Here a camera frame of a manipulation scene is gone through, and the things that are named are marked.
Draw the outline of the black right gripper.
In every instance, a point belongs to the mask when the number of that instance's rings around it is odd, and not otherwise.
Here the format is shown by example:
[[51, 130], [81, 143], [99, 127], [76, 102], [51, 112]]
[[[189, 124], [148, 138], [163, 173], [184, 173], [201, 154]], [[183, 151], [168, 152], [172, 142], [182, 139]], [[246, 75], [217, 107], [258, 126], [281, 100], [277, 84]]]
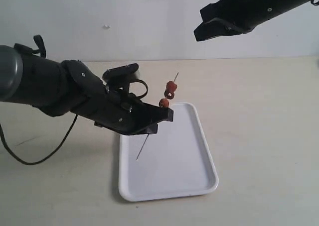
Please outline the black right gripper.
[[272, 0], [219, 0], [200, 10], [202, 23], [194, 30], [197, 42], [252, 31], [274, 18]]

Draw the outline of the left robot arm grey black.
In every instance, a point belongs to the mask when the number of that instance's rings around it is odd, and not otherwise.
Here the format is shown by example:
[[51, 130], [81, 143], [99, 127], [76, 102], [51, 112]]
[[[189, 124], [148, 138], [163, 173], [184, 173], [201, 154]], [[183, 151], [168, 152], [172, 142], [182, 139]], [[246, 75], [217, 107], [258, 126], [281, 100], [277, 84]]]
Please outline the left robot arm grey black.
[[71, 112], [122, 135], [155, 134], [160, 122], [173, 120], [172, 109], [144, 103], [129, 91], [139, 82], [138, 64], [98, 77], [79, 60], [47, 59], [42, 37], [33, 39], [36, 49], [22, 44], [0, 48], [2, 102], [30, 105], [51, 117]]

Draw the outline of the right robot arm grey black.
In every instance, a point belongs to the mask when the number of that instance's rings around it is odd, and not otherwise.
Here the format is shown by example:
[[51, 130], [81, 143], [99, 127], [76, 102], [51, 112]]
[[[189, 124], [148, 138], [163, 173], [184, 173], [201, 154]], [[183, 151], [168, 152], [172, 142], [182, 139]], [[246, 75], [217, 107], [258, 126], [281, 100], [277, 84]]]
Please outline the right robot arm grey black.
[[219, 0], [200, 10], [202, 23], [194, 30], [196, 41], [247, 34], [258, 25], [307, 2], [319, 0]]

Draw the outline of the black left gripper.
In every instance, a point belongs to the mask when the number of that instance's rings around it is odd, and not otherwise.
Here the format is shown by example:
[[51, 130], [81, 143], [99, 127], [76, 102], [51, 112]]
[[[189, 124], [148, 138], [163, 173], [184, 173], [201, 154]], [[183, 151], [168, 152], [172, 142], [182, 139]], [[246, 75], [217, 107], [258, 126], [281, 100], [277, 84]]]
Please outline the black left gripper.
[[122, 90], [76, 87], [71, 91], [71, 99], [72, 113], [123, 135], [156, 134], [157, 123], [173, 122], [172, 109], [144, 103]]

